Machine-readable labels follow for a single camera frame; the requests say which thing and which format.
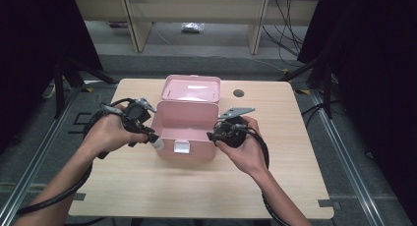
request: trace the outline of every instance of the box lid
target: box lid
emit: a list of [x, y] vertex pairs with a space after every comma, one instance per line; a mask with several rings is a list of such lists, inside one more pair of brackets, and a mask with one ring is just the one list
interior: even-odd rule
[[163, 100], [182, 100], [218, 103], [220, 78], [171, 75], [162, 90]]

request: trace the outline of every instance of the person's left hand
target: person's left hand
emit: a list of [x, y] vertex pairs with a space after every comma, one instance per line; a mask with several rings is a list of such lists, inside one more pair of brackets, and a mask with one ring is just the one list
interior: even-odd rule
[[[125, 109], [122, 105], [118, 105], [116, 108]], [[144, 142], [147, 138], [144, 134], [126, 131], [120, 116], [109, 114], [94, 124], [80, 148], [88, 148], [93, 155], [97, 156], [102, 152], [116, 150], [130, 142]]]

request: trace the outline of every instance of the wooden table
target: wooden table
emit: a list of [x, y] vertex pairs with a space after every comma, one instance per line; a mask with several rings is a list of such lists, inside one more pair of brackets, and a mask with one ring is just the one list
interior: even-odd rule
[[[123, 80], [113, 97], [161, 100], [165, 80]], [[290, 84], [222, 81], [220, 110], [255, 107], [270, 154], [269, 170], [310, 219], [333, 217], [332, 207], [318, 200], [328, 192]], [[245, 92], [243, 97], [233, 94]], [[95, 160], [89, 180], [79, 189], [71, 215], [270, 218], [255, 182], [240, 172], [220, 150], [212, 161], [160, 158], [149, 144], [124, 146], [104, 160]]]

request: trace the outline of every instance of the pink plastic box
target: pink plastic box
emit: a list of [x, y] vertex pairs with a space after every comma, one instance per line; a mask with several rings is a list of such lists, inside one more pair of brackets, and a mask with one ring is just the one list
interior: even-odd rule
[[220, 78], [168, 76], [162, 91], [162, 99], [218, 103]]
[[182, 157], [210, 160], [216, 147], [209, 140], [218, 121], [220, 79], [199, 76], [169, 76], [156, 106], [151, 127], [159, 135], [164, 148], [161, 157]]

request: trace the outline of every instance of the wire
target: wire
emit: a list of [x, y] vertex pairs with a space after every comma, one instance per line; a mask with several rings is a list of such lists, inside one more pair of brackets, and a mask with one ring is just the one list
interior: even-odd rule
[[78, 183], [76, 183], [73, 187], [71, 187], [70, 189], [65, 191], [64, 193], [62, 193], [62, 194], [60, 194], [60, 195], [58, 195], [54, 198], [47, 199], [43, 202], [21, 208], [21, 209], [18, 210], [17, 214], [22, 215], [22, 214], [31, 213], [31, 212], [46, 208], [46, 207], [48, 207], [52, 204], [55, 204], [55, 203], [63, 200], [64, 198], [67, 198], [70, 195], [74, 194], [86, 182], [86, 180], [89, 178], [89, 174], [91, 173], [91, 169], [92, 169], [92, 165], [89, 167], [89, 169], [83, 175], [81, 180]]
[[[264, 142], [264, 140], [261, 138], [261, 136], [258, 134], [258, 132], [256, 130], [254, 130], [253, 128], [247, 128], [247, 129], [242, 129], [242, 128], [238, 128], [238, 130], [252, 136], [255, 138], [255, 140], [260, 144], [261, 146], [261, 150], [263, 152], [264, 155], [264, 159], [265, 159], [265, 164], [267, 166], [267, 168], [269, 168], [269, 152], [268, 152], [268, 146], [267, 144]], [[283, 221], [274, 211], [273, 209], [270, 207], [267, 199], [264, 196], [264, 193], [262, 193], [262, 198], [265, 204], [265, 208], [267, 209], [268, 213], [270, 214], [270, 216], [272, 216], [272, 218], [279, 224], [282, 226], [289, 226], [289, 224], [287, 224], [285, 221]]]
[[309, 117], [309, 119], [307, 120], [307, 123], [306, 123], [306, 129], [309, 127], [310, 121], [312, 120], [314, 114], [316, 114], [316, 112], [318, 112], [320, 109], [322, 109], [322, 107], [316, 108], [316, 110], [313, 111], [313, 113], [310, 115], [310, 117]]
[[294, 56], [298, 56], [298, 53], [291, 50], [291, 48], [285, 46], [284, 44], [282, 44], [281, 41], [276, 40], [273, 36], [271, 36], [269, 34], [269, 32], [267, 31], [267, 29], [265, 28], [265, 26], [262, 26], [262, 28], [264, 29], [265, 33], [267, 34], [267, 36], [270, 38], [270, 40], [272, 40], [272, 42], [276, 43], [277, 45], [279, 45], [280, 47], [284, 48], [285, 50], [287, 50], [289, 53], [291, 53]]
[[117, 100], [117, 101], [115, 101], [115, 102], [113, 102], [113, 103], [109, 104], [109, 106], [113, 107], [113, 106], [115, 106], [115, 105], [117, 105], [117, 104], [120, 104], [120, 103], [122, 103], [122, 102], [125, 102], [125, 101], [127, 101], [127, 102], [135, 102], [135, 100], [134, 100], [134, 99], [132, 99], [132, 98], [123, 98], [123, 99]]
[[[330, 105], [332, 105], [334, 103], [338, 103], [338, 102], [340, 102], [340, 100], [333, 100], [333, 101], [330, 102]], [[312, 120], [314, 114], [316, 112], [318, 112], [320, 109], [324, 108], [324, 107], [325, 107], [325, 104], [324, 103], [320, 103], [320, 104], [317, 104], [317, 105], [314, 105], [314, 106], [310, 107], [306, 111], [301, 112], [301, 116], [304, 116], [305, 114], [309, 113], [310, 111], [316, 109], [315, 111], [313, 111], [313, 113], [310, 115], [309, 119], [307, 120], [306, 129], [308, 128], [308, 126], [310, 124], [310, 121]]]
[[269, 34], [269, 32], [267, 31], [267, 29], [263, 26], [263, 29], [264, 29], [264, 31], [265, 31], [265, 33], [267, 34], [267, 36], [270, 38], [270, 40], [272, 40], [272, 42], [274, 42], [274, 43], [276, 43], [277, 45], [278, 45], [278, 56], [279, 56], [279, 59], [283, 62], [283, 63], [285, 63], [286, 65], [288, 65], [288, 66], [293, 66], [293, 67], [300, 67], [300, 66], [297, 66], [297, 65], [293, 65], [293, 64], [291, 64], [291, 63], [288, 63], [288, 62], [286, 62], [283, 58], [282, 58], [282, 56], [281, 56], [281, 47], [283, 47], [285, 50], [287, 50], [288, 52], [290, 52], [291, 54], [293, 54], [294, 56], [296, 56], [296, 57], [298, 57], [298, 54], [296, 53], [296, 52], [294, 52], [293, 50], [291, 50], [289, 47], [287, 47], [287, 46], [285, 46], [284, 44], [282, 44], [281, 43], [281, 40], [280, 41], [278, 41], [278, 40], [276, 40], [274, 37], [272, 37], [270, 34]]
[[[287, 36], [287, 35], [285, 35], [281, 30], [279, 30], [279, 28], [276, 26], [276, 25], [273, 25], [274, 27], [275, 27], [275, 29], [280, 33], [280, 34], [283, 34], [283, 36], [286, 38], [286, 39], [289, 39], [289, 40], [294, 40], [294, 38], [291, 38], [291, 37], [289, 37], [289, 36]], [[299, 41], [299, 40], [297, 40], [297, 39], [295, 39], [295, 41], [297, 42], [297, 43], [303, 43], [303, 41]]]
[[64, 224], [64, 226], [89, 226], [91, 224], [98, 223], [98, 222], [100, 222], [104, 219], [106, 219], [106, 218], [101, 217], [101, 218], [96, 218], [96, 219], [93, 219], [91, 221], [84, 222], [84, 223]]
[[288, 29], [291, 32], [292, 35], [292, 39], [296, 40], [298, 39], [300, 42], [304, 42], [303, 39], [301, 39], [300, 37], [298, 37], [293, 31], [292, 31], [292, 25], [291, 25], [291, 16], [290, 16], [290, 8], [291, 8], [291, 0], [287, 0], [287, 18], [285, 19], [284, 14], [278, 4], [278, 0], [275, 0], [275, 4], [278, 7], [279, 13], [281, 14], [282, 18], [284, 19], [285, 25], [288, 26]]

